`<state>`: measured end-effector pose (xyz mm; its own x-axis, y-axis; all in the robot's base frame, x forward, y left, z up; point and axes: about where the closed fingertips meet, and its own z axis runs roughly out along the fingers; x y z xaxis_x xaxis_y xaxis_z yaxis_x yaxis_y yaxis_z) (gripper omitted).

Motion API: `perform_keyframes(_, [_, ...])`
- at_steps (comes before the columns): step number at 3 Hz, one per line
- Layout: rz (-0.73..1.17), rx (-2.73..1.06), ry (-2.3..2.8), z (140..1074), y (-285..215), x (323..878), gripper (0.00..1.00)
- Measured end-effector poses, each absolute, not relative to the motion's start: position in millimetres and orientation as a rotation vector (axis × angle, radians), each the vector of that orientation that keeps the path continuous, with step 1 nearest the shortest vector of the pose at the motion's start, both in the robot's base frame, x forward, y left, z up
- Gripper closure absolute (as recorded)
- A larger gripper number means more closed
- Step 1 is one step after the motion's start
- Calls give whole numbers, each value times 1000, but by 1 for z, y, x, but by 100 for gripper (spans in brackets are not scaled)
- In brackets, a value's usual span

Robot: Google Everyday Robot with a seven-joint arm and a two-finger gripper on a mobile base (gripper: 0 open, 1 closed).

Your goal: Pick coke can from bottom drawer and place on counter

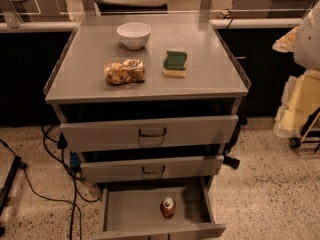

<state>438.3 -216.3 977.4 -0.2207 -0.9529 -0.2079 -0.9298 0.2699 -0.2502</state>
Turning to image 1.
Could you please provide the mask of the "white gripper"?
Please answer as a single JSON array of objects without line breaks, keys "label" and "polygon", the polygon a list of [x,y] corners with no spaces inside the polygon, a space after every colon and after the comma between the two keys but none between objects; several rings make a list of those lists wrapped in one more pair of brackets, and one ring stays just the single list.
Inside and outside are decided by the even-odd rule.
[{"label": "white gripper", "polygon": [[[294,52],[299,27],[276,40],[272,49]],[[285,84],[273,131],[281,138],[298,137],[308,118],[320,107],[320,71],[307,69],[299,77],[290,76]]]}]

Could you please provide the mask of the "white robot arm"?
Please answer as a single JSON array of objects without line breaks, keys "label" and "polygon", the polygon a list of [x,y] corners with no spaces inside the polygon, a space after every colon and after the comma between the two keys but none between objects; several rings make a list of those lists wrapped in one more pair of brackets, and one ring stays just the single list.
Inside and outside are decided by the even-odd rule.
[{"label": "white robot arm", "polygon": [[276,40],[272,49],[292,52],[294,62],[305,68],[301,76],[290,76],[286,82],[273,128],[278,137],[298,137],[320,106],[320,1],[299,26]]}]

